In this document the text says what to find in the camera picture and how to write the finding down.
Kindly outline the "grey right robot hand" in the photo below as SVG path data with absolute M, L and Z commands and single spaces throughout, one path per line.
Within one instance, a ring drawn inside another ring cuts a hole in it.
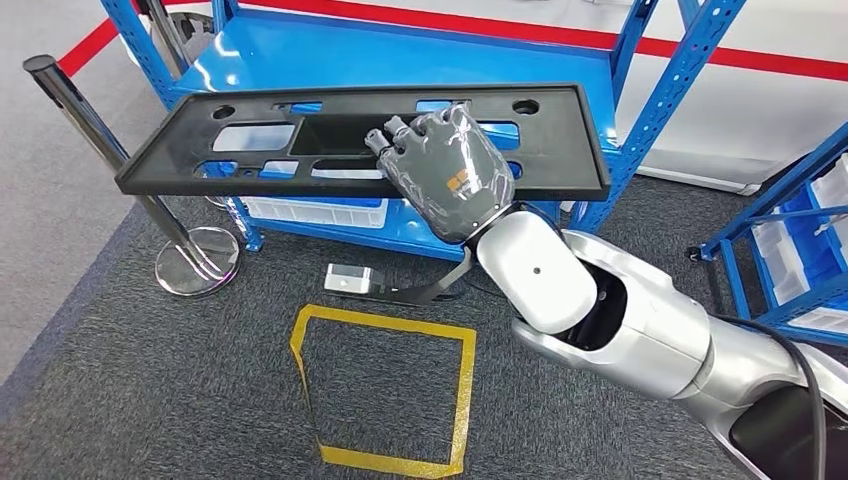
M 391 117 L 365 145 L 377 166 L 433 234 L 461 244 L 509 207 L 515 194 L 507 161 L 464 104 L 407 123 Z

